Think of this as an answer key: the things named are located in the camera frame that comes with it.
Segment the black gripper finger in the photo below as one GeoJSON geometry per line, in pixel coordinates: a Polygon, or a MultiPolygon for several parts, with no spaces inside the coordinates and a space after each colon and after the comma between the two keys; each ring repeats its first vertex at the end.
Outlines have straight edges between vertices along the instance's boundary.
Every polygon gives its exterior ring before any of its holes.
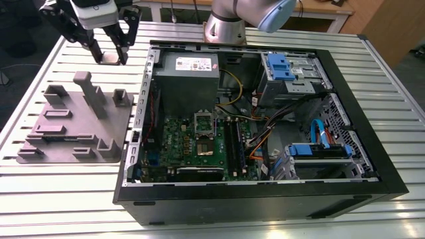
{"type": "Polygon", "coordinates": [[[70,0],[47,0],[39,9],[42,16],[71,42],[79,42],[91,51],[97,63],[102,62],[103,52],[95,39],[94,30],[83,28],[70,0]]]}
{"type": "Polygon", "coordinates": [[[139,6],[133,6],[130,9],[123,9],[123,18],[129,24],[129,32],[125,33],[121,24],[103,27],[105,32],[110,36],[115,46],[119,56],[119,62],[122,65],[127,64],[129,54],[127,51],[131,46],[134,46],[138,36],[139,24],[142,19],[142,8],[139,6]]]}

